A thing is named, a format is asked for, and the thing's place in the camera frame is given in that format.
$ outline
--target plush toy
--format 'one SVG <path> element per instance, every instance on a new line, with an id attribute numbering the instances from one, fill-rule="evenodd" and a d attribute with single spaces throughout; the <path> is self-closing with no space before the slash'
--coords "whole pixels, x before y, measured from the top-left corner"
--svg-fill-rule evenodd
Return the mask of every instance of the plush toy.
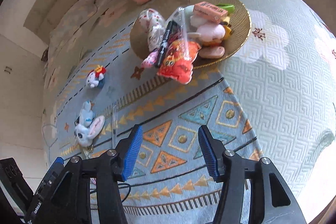
<path id="1" fill-rule="evenodd" d="M 106 69 L 103 66 L 97 66 L 94 70 L 90 71 L 88 77 L 86 78 L 86 84 L 90 88 L 98 87 L 103 88 L 105 80 L 104 74 Z"/>
<path id="2" fill-rule="evenodd" d="M 157 75 L 172 78 L 186 85 L 192 79 L 192 62 L 196 59 L 201 46 L 196 42 L 188 42 L 189 58 L 186 58 L 181 49 L 183 43 L 181 39 L 172 42 Z"/>
<path id="3" fill-rule="evenodd" d="M 79 123 L 85 127 L 89 127 L 93 121 L 93 112 L 91 110 L 91 103 L 86 101 L 83 103 L 83 108 L 79 113 Z"/>
<path id="4" fill-rule="evenodd" d="M 78 124 L 75 127 L 75 136 L 80 146 L 88 147 L 92 144 L 93 139 L 99 134 L 102 130 L 105 123 L 105 117 L 99 116 L 94 119 L 90 124 L 90 127 L 87 128 L 82 124 Z"/>
<path id="5" fill-rule="evenodd" d="M 148 49 L 151 52 L 142 62 L 141 68 L 153 67 L 158 56 L 158 48 L 165 33 L 165 19 L 154 9 L 147 9 L 140 13 L 139 22 L 143 30 L 147 33 Z"/>
<path id="6" fill-rule="evenodd" d="M 199 26 L 202 26 L 207 22 L 208 22 L 207 19 L 197 16 L 197 15 L 192 15 L 190 17 L 190 25 L 192 25 L 195 28 L 198 28 Z"/>
<path id="7" fill-rule="evenodd" d="M 211 42 L 214 39 L 221 41 L 225 35 L 225 29 L 222 25 L 213 22 L 207 22 L 197 28 L 197 32 L 201 34 L 202 42 Z"/>

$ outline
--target white rabbit plush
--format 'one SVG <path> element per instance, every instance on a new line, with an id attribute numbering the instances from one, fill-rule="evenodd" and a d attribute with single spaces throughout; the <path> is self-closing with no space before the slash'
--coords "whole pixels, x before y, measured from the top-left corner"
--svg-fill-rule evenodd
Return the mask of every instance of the white rabbit plush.
<path id="1" fill-rule="evenodd" d="M 79 145 L 82 147 L 88 147 L 92 144 L 93 139 L 100 133 L 105 123 L 104 116 L 98 116 L 94 119 L 89 128 L 86 128 L 82 124 L 78 124 L 75 127 L 75 135 L 77 137 Z"/>

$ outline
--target orange triangle pattern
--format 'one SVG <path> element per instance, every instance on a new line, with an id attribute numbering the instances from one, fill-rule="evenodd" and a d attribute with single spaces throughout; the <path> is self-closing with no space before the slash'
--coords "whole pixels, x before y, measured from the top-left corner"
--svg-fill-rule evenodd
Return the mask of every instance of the orange triangle pattern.
<path id="1" fill-rule="evenodd" d="M 184 159 L 178 158 L 176 156 L 168 154 L 167 152 L 161 151 L 151 170 L 151 173 L 156 173 L 156 172 L 160 172 L 163 170 L 167 170 L 169 168 L 179 166 L 186 162 L 187 161 Z"/>
<path id="2" fill-rule="evenodd" d="M 256 160 L 259 161 L 260 160 L 260 155 L 262 154 L 262 151 L 257 150 L 256 148 L 253 150 L 253 153 L 251 154 L 251 156 L 249 157 L 249 160 Z"/>
<path id="3" fill-rule="evenodd" d="M 163 97 L 162 96 L 157 97 L 156 100 L 154 101 L 153 105 L 164 106 L 165 101 L 164 101 Z"/>
<path id="4" fill-rule="evenodd" d="M 183 190 L 189 190 L 189 191 L 193 191 L 195 190 L 195 187 L 193 185 L 192 180 L 189 180 L 182 188 Z"/>
<path id="5" fill-rule="evenodd" d="M 209 185 L 208 185 L 208 181 L 207 181 L 207 179 L 205 178 L 205 175 L 202 175 L 202 176 L 199 178 L 199 180 L 196 181 L 196 182 L 194 183 L 194 185 L 196 185 L 196 186 L 209 186 Z"/>
<path id="6" fill-rule="evenodd" d="M 151 196 L 154 198 L 160 198 L 160 193 L 159 191 L 155 188 L 153 192 L 151 193 Z"/>
<path id="7" fill-rule="evenodd" d="M 101 154 L 105 153 L 106 151 L 107 151 L 107 149 L 104 149 L 104 150 L 101 150 L 101 151 L 99 151 L 99 152 L 97 152 L 97 153 L 94 153 L 94 154 L 91 155 L 91 158 L 97 158 L 97 157 L 99 157 Z"/>
<path id="8" fill-rule="evenodd" d="M 198 82 L 196 79 L 192 79 L 188 85 L 198 86 Z"/>
<path id="9" fill-rule="evenodd" d="M 145 198 L 145 199 L 151 199 L 151 198 L 149 197 L 149 194 L 148 194 L 147 191 L 143 192 L 142 195 L 141 195 L 141 197 L 142 197 L 142 198 Z"/>
<path id="10" fill-rule="evenodd" d="M 152 101 L 148 101 L 147 104 L 142 109 L 145 111 L 154 111 Z"/>
<path id="11" fill-rule="evenodd" d="M 225 93 L 233 94 L 233 90 L 228 86 L 225 90 Z"/>
<path id="12" fill-rule="evenodd" d="M 124 115 L 120 118 L 119 123 L 120 124 L 127 124 L 127 120 L 125 119 Z"/>
<path id="13" fill-rule="evenodd" d="M 111 127 L 111 124 L 109 123 L 107 125 L 107 127 L 105 128 L 105 131 L 109 131 L 109 132 L 112 132 L 112 127 Z"/>
<path id="14" fill-rule="evenodd" d="M 137 200 L 140 200 L 139 192 L 136 192 L 136 193 L 132 196 L 132 198 L 137 199 Z"/>
<path id="15" fill-rule="evenodd" d="M 243 128 L 242 134 L 245 134 L 249 132 L 252 129 L 252 126 L 250 125 L 250 122 L 248 119 L 246 119 L 245 126 Z"/>
<path id="16" fill-rule="evenodd" d="M 179 184 L 176 184 L 171 190 L 171 193 L 182 195 L 182 190 Z"/>
<path id="17" fill-rule="evenodd" d="M 135 112 L 134 112 L 134 116 L 143 116 L 143 110 L 142 110 L 142 107 L 139 106 Z"/>
<path id="18" fill-rule="evenodd" d="M 167 122 L 164 122 L 163 124 L 154 127 L 153 129 L 145 132 L 143 134 L 143 139 L 158 146 L 161 147 L 164 138 L 166 137 L 169 128 L 171 126 L 172 120 L 169 120 Z"/>
<path id="19" fill-rule="evenodd" d="M 134 121 L 134 111 L 131 110 L 129 114 L 126 116 L 126 119 Z"/>
<path id="20" fill-rule="evenodd" d="M 169 196 L 170 197 L 170 193 L 169 193 L 169 190 L 168 190 L 167 186 L 160 191 L 160 195 L 164 195 L 164 196 Z"/>

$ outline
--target bed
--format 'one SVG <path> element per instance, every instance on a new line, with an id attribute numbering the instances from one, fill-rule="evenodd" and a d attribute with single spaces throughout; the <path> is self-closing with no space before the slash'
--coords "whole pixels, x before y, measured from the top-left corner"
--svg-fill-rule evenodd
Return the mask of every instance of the bed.
<path id="1" fill-rule="evenodd" d="M 90 152 L 90 156 L 99 156 L 112 146 L 113 124 L 108 120 L 112 103 L 152 81 L 147 93 L 120 103 L 118 114 L 117 140 L 127 136 L 132 124 L 150 120 L 154 112 L 169 110 L 161 116 L 161 123 L 154 119 L 145 126 L 146 132 L 165 132 L 165 137 L 160 139 L 160 145 L 144 138 L 129 182 L 138 185 L 153 176 L 160 181 L 153 182 L 156 184 L 151 188 L 134 186 L 124 203 L 130 223 L 212 220 L 221 187 L 211 181 L 206 171 L 197 169 L 203 158 L 194 138 L 199 125 L 191 118 L 192 109 L 209 115 L 207 122 L 216 124 L 214 132 L 221 133 L 222 141 L 238 149 L 242 156 L 254 160 L 261 155 L 269 157 L 297 197 L 319 154 L 335 139 L 336 39 L 302 0 L 240 1 L 251 16 L 249 38 L 236 54 L 217 67 L 195 71 L 194 85 L 187 85 L 186 90 L 172 81 L 155 78 L 152 71 L 141 71 L 141 60 L 130 48 L 132 24 L 148 4 L 109 0 L 100 5 L 80 26 L 80 32 L 63 43 L 49 60 L 42 126 L 47 164 L 59 155 L 66 160 L 73 155 L 87 155 L 74 143 L 73 134 L 83 100 L 94 104 L 92 110 L 97 115 L 107 117 Z M 110 80 L 103 90 L 87 90 L 85 79 L 96 65 L 107 67 Z M 214 83 L 214 92 L 207 90 L 197 96 Z M 194 97 L 186 101 L 189 95 Z M 224 101 L 239 113 L 235 126 L 227 130 L 221 127 L 228 125 L 220 116 L 227 106 Z M 174 108 L 179 103 L 183 109 Z M 212 117 L 212 111 L 218 115 Z M 182 136 L 179 130 L 184 132 L 185 142 L 177 138 Z M 164 166 L 162 159 L 175 165 L 160 170 L 158 166 Z M 194 172 L 183 177 L 183 170 Z M 169 172 L 176 176 L 166 181 Z M 91 203 L 97 219 L 94 195 Z M 242 223 L 246 223 L 246 213 L 243 211 Z"/>

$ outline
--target stuffed animal keychain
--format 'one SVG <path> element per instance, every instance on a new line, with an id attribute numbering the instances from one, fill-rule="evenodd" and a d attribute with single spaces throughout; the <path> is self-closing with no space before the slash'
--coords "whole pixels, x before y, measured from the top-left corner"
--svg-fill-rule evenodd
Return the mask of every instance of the stuffed animal keychain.
<path id="1" fill-rule="evenodd" d="M 94 116 L 91 103 L 84 102 L 79 117 L 75 121 L 75 137 L 82 147 L 89 147 L 104 126 L 105 117 L 98 116 L 93 120 Z"/>
<path id="2" fill-rule="evenodd" d="M 146 9 L 139 15 L 139 22 L 142 29 L 147 33 L 147 44 L 150 54 L 141 63 L 141 68 L 151 68 L 154 66 L 158 49 L 165 33 L 165 19 L 154 9 Z"/>
<path id="3" fill-rule="evenodd" d="M 88 77 L 86 78 L 85 85 L 90 88 L 98 87 L 102 89 L 105 84 L 105 73 L 106 69 L 103 66 L 98 65 L 94 70 L 90 71 Z"/>

